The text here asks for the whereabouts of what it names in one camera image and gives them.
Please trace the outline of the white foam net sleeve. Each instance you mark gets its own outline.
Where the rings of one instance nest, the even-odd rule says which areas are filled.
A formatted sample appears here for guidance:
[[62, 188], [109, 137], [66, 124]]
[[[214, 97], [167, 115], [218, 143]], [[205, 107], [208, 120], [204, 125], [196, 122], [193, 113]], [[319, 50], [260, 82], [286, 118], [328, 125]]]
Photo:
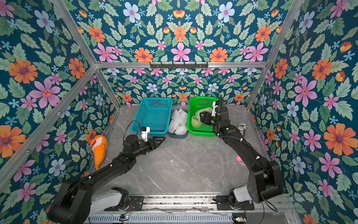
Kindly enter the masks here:
[[195, 116], [198, 120], [200, 120], [200, 114], [204, 113], [204, 112], [208, 112], [209, 114], [212, 114], [213, 108], [212, 107], [208, 107], [208, 108], [204, 108], [204, 109], [200, 109], [195, 113]]
[[193, 128], [200, 128], [202, 126], [202, 122], [193, 116], [191, 118], [191, 125]]

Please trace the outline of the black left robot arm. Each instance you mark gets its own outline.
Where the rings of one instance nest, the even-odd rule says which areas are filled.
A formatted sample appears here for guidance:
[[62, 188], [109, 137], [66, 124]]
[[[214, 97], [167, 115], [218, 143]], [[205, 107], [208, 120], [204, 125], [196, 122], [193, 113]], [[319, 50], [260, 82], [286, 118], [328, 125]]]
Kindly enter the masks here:
[[83, 224], [91, 215], [92, 196], [113, 179], [132, 169], [136, 158], [157, 149], [165, 137], [151, 137], [144, 142], [137, 135], [123, 141], [123, 151], [105, 167], [79, 179], [63, 183], [47, 212], [48, 218], [60, 224]]

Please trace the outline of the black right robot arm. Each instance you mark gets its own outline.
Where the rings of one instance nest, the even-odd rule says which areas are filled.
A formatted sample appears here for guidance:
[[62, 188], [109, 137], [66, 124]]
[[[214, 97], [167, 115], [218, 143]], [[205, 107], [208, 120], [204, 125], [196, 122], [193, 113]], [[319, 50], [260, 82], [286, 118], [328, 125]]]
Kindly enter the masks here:
[[269, 199], [283, 194], [280, 166], [258, 153], [239, 128], [231, 124], [222, 98], [213, 103], [211, 112], [200, 112], [199, 118], [203, 124], [213, 127], [215, 136], [237, 153], [249, 171], [246, 184], [229, 191], [227, 203], [231, 207], [240, 208], [246, 202], [269, 205]]

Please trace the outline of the grey bin of nets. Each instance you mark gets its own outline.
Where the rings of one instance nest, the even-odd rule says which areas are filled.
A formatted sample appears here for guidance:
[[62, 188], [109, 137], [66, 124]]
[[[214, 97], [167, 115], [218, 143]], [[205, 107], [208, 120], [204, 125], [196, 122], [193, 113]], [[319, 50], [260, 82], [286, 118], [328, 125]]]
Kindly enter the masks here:
[[186, 137], [188, 136], [188, 132], [186, 132], [186, 133], [183, 134], [183, 135], [177, 135], [177, 134], [175, 134], [175, 133], [168, 133], [168, 136], [169, 136], [170, 138], [173, 138], [173, 139], [184, 139], [184, 138], [186, 138]]

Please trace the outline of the pile of white foam nets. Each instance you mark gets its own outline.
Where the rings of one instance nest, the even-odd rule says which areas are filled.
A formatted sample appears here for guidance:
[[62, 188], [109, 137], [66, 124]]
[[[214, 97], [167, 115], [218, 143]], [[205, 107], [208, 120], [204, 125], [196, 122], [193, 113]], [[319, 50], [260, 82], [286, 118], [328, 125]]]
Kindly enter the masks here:
[[169, 133], [179, 136], [187, 134], [187, 118], [188, 112], [184, 111], [183, 109], [173, 110], [168, 127]]

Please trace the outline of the bright green plastic basket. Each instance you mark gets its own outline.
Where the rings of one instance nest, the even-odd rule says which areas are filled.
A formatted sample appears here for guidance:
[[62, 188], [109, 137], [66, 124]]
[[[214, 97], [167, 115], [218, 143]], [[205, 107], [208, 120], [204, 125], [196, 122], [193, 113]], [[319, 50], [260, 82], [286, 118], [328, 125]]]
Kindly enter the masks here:
[[214, 97], [193, 97], [189, 101], [189, 110], [186, 127], [188, 131], [194, 136], [201, 137], [215, 137], [213, 127], [205, 125], [200, 120], [200, 113], [213, 111], [213, 103], [218, 101]]

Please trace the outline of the teal plastic basket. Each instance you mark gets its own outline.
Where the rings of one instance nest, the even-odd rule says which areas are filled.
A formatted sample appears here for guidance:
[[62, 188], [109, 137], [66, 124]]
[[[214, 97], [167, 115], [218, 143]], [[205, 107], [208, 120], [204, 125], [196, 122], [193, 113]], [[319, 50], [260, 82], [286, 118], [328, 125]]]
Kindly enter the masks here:
[[173, 100], [170, 98], [144, 98], [141, 100], [132, 133], [140, 133], [142, 127], [149, 127], [149, 136], [164, 137], [168, 132]]

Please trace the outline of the striped drink can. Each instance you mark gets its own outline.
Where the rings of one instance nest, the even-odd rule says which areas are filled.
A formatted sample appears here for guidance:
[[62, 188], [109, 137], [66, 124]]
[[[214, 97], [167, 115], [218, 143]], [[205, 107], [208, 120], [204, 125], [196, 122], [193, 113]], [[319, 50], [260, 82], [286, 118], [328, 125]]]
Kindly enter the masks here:
[[244, 137], [246, 134], [246, 130], [247, 130], [247, 124], [240, 122], [237, 126], [237, 128], [239, 129], [241, 135]]

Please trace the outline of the orange clownfish toy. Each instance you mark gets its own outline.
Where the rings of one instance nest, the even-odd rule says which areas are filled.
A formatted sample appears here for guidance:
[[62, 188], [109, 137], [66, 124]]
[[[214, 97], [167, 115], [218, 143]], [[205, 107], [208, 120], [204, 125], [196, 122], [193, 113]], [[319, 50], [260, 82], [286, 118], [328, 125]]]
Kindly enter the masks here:
[[100, 170], [100, 165], [104, 161], [106, 149], [108, 147], [107, 138], [104, 135], [95, 136], [90, 142], [90, 147], [94, 154], [95, 169]]

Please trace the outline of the pink alarm clock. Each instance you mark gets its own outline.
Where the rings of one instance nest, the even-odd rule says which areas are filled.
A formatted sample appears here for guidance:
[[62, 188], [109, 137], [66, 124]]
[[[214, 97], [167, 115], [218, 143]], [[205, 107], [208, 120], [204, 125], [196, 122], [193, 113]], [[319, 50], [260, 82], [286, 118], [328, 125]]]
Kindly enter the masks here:
[[237, 156], [237, 157], [236, 157], [236, 160], [237, 160], [241, 165], [246, 166], [240, 156]]

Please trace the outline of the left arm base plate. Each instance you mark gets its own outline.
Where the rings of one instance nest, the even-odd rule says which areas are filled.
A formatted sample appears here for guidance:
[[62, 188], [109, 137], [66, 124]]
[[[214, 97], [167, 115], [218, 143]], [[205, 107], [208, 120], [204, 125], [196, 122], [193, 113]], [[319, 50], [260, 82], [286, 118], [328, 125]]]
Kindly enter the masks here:
[[105, 211], [141, 211], [143, 205], [143, 196], [125, 196], [118, 205], [106, 208]]

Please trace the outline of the black hook rail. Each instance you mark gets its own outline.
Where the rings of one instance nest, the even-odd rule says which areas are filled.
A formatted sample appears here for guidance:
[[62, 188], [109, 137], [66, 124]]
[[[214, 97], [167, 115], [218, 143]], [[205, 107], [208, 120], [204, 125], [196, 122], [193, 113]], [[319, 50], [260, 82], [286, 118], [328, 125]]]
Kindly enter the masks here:
[[152, 69], [206, 69], [209, 68], [208, 63], [183, 62], [183, 63], [149, 63]]

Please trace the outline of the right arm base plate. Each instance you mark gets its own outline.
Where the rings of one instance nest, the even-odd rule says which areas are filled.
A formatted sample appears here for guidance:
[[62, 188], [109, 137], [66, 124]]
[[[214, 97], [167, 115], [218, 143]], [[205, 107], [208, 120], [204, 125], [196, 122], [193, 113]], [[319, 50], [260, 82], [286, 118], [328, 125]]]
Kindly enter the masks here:
[[231, 193], [228, 195], [217, 195], [213, 198], [219, 211], [253, 211], [255, 209], [252, 201], [239, 202]]

